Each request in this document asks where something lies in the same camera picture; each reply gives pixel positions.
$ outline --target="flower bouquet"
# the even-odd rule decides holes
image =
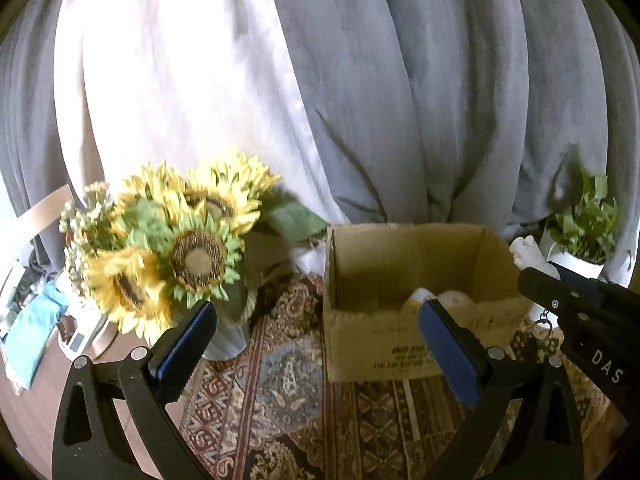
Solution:
[[[257,222],[290,240],[326,227],[276,190],[279,180],[257,158],[229,153],[185,178],[149,164],[117,196],[91,184],[86,210],[67,203],[61,215],[66,272],[120,332],[135,330],[149,346],[198,300],[215,303],[224,319],[241,281],[243,237]]]

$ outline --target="box flap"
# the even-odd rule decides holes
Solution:
[[[467,224],[362,224],[333,230],[334,307],[398,310],[418,287],[471,294],[484,229]]]
[[[469,295],[475,303],[519,298],[518,274],[507,243],[489,230],[482,234]]]

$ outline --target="paisley pattern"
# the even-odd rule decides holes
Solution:
[[[449,445],[468,410],[443,377],[328,382],[321,306],[317,276],[269,283],[258,294],[248,348],[232,361],[197,368],[180,432],[212,478],[419,479]],[[519,358],[556,352],[558,334],[532,339],[530,332],[516,334]],[[578,408],[585,420],[596,420],[593,389],[578,387]],[[516,410],[512,403],[478,476],[497,464]]]

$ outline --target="wooden floor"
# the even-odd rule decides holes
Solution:
[[[118,361],[126,357],[131,349],[143,344],[133,333],[118,335],[98,362]],[[51,478],[53,432],[70,366],[71,362],[54,342],[42,359],[31,389],[23,390],[19,397],[14,394],[4,368],[0,371],[0,414],[22,455],[47,479]],[[160,478],[131,420],[126,403],[123,400],[115,402],[120,422],[140,467],[146,473]],[[176,425],[180,423],[184,404],[185,399],[181,398],[166,407]]]

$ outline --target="cardboard box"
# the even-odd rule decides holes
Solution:
[[[401,308],[416,288],[460,290],[473,305],[449,310],[485,346],[506,348],[532,302],[518,292],[507,244],[468,224],[361,224],[329,232],[323,329],[331,381],[402,380],[441,374]]]

